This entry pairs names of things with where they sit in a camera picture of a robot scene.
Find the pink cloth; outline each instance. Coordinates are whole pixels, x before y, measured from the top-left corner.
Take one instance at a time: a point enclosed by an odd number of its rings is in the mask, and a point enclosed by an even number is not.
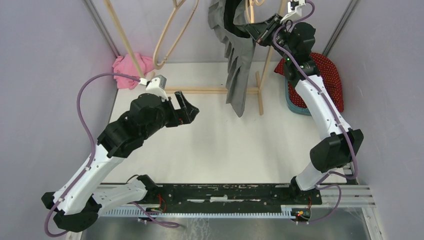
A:
[[[151,57],[141,56],[138,52],[134,52],[134,55],[144,74],[147,74],[148,72],[153,71],[153,69],[155,69]],[[134,66],[129,54],[125,55],[125,57],[118,56],[115,62],[113,63],[112,67],[114,73],[126,74],[136,78],[140,78],[139,74],[137,73],[136,66]],[[117,87],[119,89],[134,89],[138,84],[138,82],[123,76],[114,76],[113,78],[116,80]]]

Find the cable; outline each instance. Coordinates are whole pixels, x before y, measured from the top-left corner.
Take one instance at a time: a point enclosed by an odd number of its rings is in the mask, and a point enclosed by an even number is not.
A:
[[[128,180],[125,182],[125,184],[127,184],[131,179],[133,179],[134,177],[138,177],[138,176],[140,176],[140,175],[138,175],[138,174],[134,174],[134,175],[132,175],[130,178],[128,178]]]
[[[287,30],[287,23],[288,22],[290,22],[290,27],[288,28],[288,30]],[[291,29],[292,29],[292,27],[293,27],[293,21],[292,20],[290,20],[290,19],[288,19],[287,21],[285,21],[285,23],[284,23],[284,28],[285,28],[285,31],[286,32],[288,32],[288,31],[290,31]]]
[[[159,197],[159,207],[161,207],[162,206],[162,202],[163,202],[163,204],[165,205],[164,207],[163,207],[163,210],[162,210],[162,213],[164,213],[166,210],[167,210],[167,202],[161,197],[161,195],[159,194],[158,195],[158,197]]]
[[[309,196],[309,204],[307,205],[306,210],[311,209],[311,207],[312,207],[312,198],[311,198],[311,196]]]
[[[169,229],[176,229],[178,227],[181,227],[180,224],[176,223],[176,222],[172,222],[172,221],[157,221],[155,218],[153,218],[152,216],[150,216],[150,214],[144,210],[140,205],[138,205],[136,202],[131,202],[131,204],[134,204],[138,209],[140,209],[153,223],[165,227],[165,228],[169,228]]]
[[[325,190],[325,189],[329,189],[331,187],[338,188],[338,199],[337,199],[337,202],[335,203],[334,208],[330,211],[330,213],[327,214],[327,215],[325,215],[325,216],[323,216],[323,217],[320,217],[318,219],[312,220],[312,221],[308,221],[308,222],[298,221],[298,222],[296,222],[296,224],[307,225],[307,224],[318,223],[318,222],[321,222],[322,220],[325,220],[325,219],[329,218],[331,215],[334,214],[334,212],[336,211],[337,207],[339,207],[340,201],[342,200],[342,188],[338,184],[330,184],[330,185],[326,185],[326,186],[323,186],[323,187],[319,187],[318,185],[315,186],[315,188],[317,190]]]
[[[335,172],[335,171],[330,171],[330,174],[335,174],[338,176],[341,176],[343,178],[349,179],[349,180],[353,180],[356,179],[358,176],[358,161],[355,155],[355,151],[354,151],[354,147],[352,146],[352,142],[351,139],[349,138],[345,128],[342,126],[340,120],[339,120],[339,116],[337,115],[336,111],[334,110],[334,108],[332,107],[330,100],[323,94],[324,92],[321,90],[321,88],[314,82],[312,81],[312,79],[310,79],[306,73],[302,70],[302,68],[299,66],[298,62],[295,60],[295,58],[293,57],[293,55],[286,50],[285,48],[281,47],[280,45],[277,44],[277,35],[278,33],[281,31],[282,28],[284,28],[285,26],[282,25],[280,26],[277,31],[275,31],[274,37],[272,42],[274,43],[274,45],[281,51],[283,51],[293,62],[293,64],[296,66],[297,70],[299,70],[300,74],[302,74],[302,76],[318,91],[318,93],[322,96],[322,98],[324,99],[325,103],[327,104],[328,108],[331,111],[331,114],[334,117],[335,122],[337,123],[338,128],[341,130],[341,132],[343,133],[344,138],[346,139],[347,142],[347,146],[349,147],[349,151],[350,151],[350,155],[352,157],[352,162],[353,162],[353,169],[354,169],[354,173],[352,176],[347,176],[344,174],[341,174],[339,172]]]
[[[297,24],[297,23],[302,22],[303,20],[305,20],[305,19],[309,18],[310,16],[312,16],[312,14],[315,12],[315,4],[312,1],[306,0],[305,3],[310,4],[312,6],[312,10],[310,11],[310,13],[308,15],[306,15],[304,17],[301,17],[301,18],[297,19],[296,21],[294,21],[293,24]]]
[[[94,80],[101,78],[101,77],[104,77],[104,76],[120,76],[120,77],[131,79],[131,80],[136,81],[136,82],[140,82],[140,79],[138,79],[136,77],[121,74],[121,73],[102,73],[102,74],[99,74],[99,75],[96,75],[96,76],[90,78],[87,82],[85,82],[82,85],[81,89],[79,90],[78,95],[76,97],[76,111],[78,112],[78,117],[79,117],[79,120],[81,121],[82,127],[84,127],[84,130],[88,135],[88,139],[90,140],[91,154],[90,154],[90,157],[88,159],[87,164],[85,165],[85,168],[78,174],[78,176],[76,176],[76,178],[70,183],[70,185],[65,189],[65,191],[63,191],[62,195],[60,195],[59,199],[56,201],[56,203],[48,211],[48,214],[47,214],[45,221],[44,221],[44,232],[47,236],[49,236],[51,238],[63,236],[68,232],[68,231],[63,231],[61,233],[51,233],[49,231],[49,220],[52,217],[52,214],[55,211],[55,209],[65,199],[65,197],[69,193],[69,191],[83,177],[83,175],[87,172],[87,169],[90,169],[90,167],[93,163],[93,160],[94,160],[94,156],[96,154],[96,143],[94,142],[93,135],[91,134],[89,127],[87,126],[86,122],[84,121],[83,114],[81,113],[81,95],[83,94],[83,91],[87,87],[88,84],[90,84]]]
[[[308,4],[310,4],[312,6],[312,11],[307,16],[302,17],[302,18],[294,21],[295,23],[301,22],[301,21],[309,18],[314,13],[314,11],[315,11],[315,4],[312,1],[310,1],[310,0],[306,0],[306,3],[308,3]],[[340,201],[342,200],[342,188],[339,185],[337,185],[337,184],[330,184],[330,185],[326,185],[324,187],[320,187],[319,184],[321,184],[326,178],[328,178],[328,176],[330,174],[335,174],[335,175],[341,176],[341,177],[346,178],[346,179],[349,179],[349,180],[356,179],[357,176],[358,176],[358,161],[356,159],[356,155],[355,155],[354,148],[352,146],[351,139],[349,138],[349,136],[348,136],[345,128],[342,126],[342,124],[341,124],[341,122],[339,120],[339,116],[337,115],[336,110],[334,110],[333,106],[331,105],[330,100],[323,94],[324,92],[321,90],[321,88],[314,81],[312,81],[312,79],[310,79],[308,77],[308,75],[306,75],[306,73],[299,66],[298,62],[295,60],[295,58],[293,57],[293,55],[288,50],[286,50],[285,48],[283,48],[282,46],[280,46],[279,44],[277,44],[277,36],[278,36],[279,32],[281,31],[281,29],[283,29],[285,27],[286,27],[285,25],[282,25],[282,26],[280,26],[277,29],[277,31],[275,31],[274,36],[273,36],[273,39],[272,39],[272,42],[274,43],[274,45],[279,50],[283,51],[291,59],[291,61],[293,62],[294,66],[296,66],[296,68],[300,72],[300,74],[302,74],[302,76],[318,91],[318,94],[320,94],[322,96],[322,98],[324,99],[325,103],[327,104],[328,108],[331,111],[331,114],[334,117],[335,122],[337,123],[338,128],[341,130],[341,132],[343,133],[344,138],[346,139],[347,146],[349,147],[350,155],[352,157],[353,170],[354,170],[354,173],[353,173],[352,176],[347,176],[347,175],[341,174],[339,172],[330,171],[330,172],[328,172],[328,174],[326,174],[325,176],[323,176],[317,182],[317,184],[315,185],[315,188],[317,190],[325,190],[325,189],[328,189],[328,188],[331,188],[331,187],[337,187],[338,188],[338,192],[339,192],[339,194],[338,194],[338,200],[337,200],[334,208],[331,210],[331,212],[329,214],[327,214],[326,216],[321,217],[319,219],[312,220],[312,221],[310,221],[308,223],[305,223],[305,224],[309,224],[309,223],[320,222],[320,221],[322,221],[322,220],[327,219],[328,217],[330,217],[336,211],[337,207],[340,204]]]

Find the teal basket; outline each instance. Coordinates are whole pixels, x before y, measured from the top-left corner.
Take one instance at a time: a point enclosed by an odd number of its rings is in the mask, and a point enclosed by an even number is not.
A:
[[[288,109],[290,109],[290,111],[292,111],[295,114],[302,114],[302,115],[311,116],[311,112],[309,111],[309,109],[296,106],[296,105],[293,104],[292,101],[290,101],[289,81],[287,81],[287,78],[284,78],[284,80],[285,80],[285,100],[287,101]]]

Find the wooden rod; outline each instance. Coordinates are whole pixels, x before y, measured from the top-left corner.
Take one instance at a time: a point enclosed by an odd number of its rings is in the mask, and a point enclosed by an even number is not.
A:
[[[259,2],[258,0],[254,0],[255,4],[258,6],[261,6],[262,4],[264,4],[265,0],[262,0],[261,2]]]
[[[279,15],[284,14],[284,12],[286,11],[286,5],[287,5],[287,0],[281,0],[280,6],[279,6],[279,11],[278,11]],[[268,68],[270,66],[271,57],[273,56],[273,52],[274,52],[273,48],[268,47],[268,54],[266,55],[265,65],[263,66],[263,71],[262,71],[262,77],[260,78],[259,92],[262,92],[265,79],[267,79]]]
[[[259,87],[261,85],[261,79],[259,78],[258,71],[255,74],[255,78],[256,78],[256,84]],[[262,92],[260,89],[257,91],[257,103],[259,105],[259,115],[262,116],[264,115],[264,103],[262,101]]]
[[[169,91],[216,91],[216,92],[228,92],[225,87],[213,87],[213,86],[167,86],[165,90]],[[258,92],[258,87],[248,87],[247,92]]]
[[[249,0],[250,1],[250,23],[254,23],[255,22],[255,10],[253,9],[253,0]]]
[[[137,62],[136,56],[134,55],[133,49],[131,48],[130,42],[128,41],[127,36],[125,35],[124,29],[122,28],[122,25],[118,19],[117,13],[115,12],[114,7],[112,6],[112,3],[110,0],[103,0],[104,5],[107,8],[107,11],[110,14],[110,17],[112,18],[113,23],[115,24],[116,30],[119,33],[120,38],[123,41],[123,45],[125,46],[126,51],[128,52],[129,56],[131,57],[132,63],[135,66],[135,69],[137,69],[138,75],[140,75],[140,78],[144,78],[145,74],[143,73],[142,68],[139,65],[139,62]]]
[[[167,94],[173,94],[176,92],[176,90],[168,90],[166,89],[165,92]],[[201,91],[201,90],[183,90],[183,94],[227,94],[226,91]],[[258,94],[257,91],[248,91],[247,94]]]

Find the gray wall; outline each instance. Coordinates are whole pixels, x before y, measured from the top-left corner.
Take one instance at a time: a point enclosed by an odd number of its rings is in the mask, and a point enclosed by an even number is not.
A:
[[[114,57],[82,0],[1,0],[0,33],[0,239],[49,239],[40,197],[62,187],[90,151],[77,93],[110,72]],[[82,98],[95,136],[115,93],[104,78]]]
[[[423,239],[424,3],[362,0],[329,57],[387,239]]]

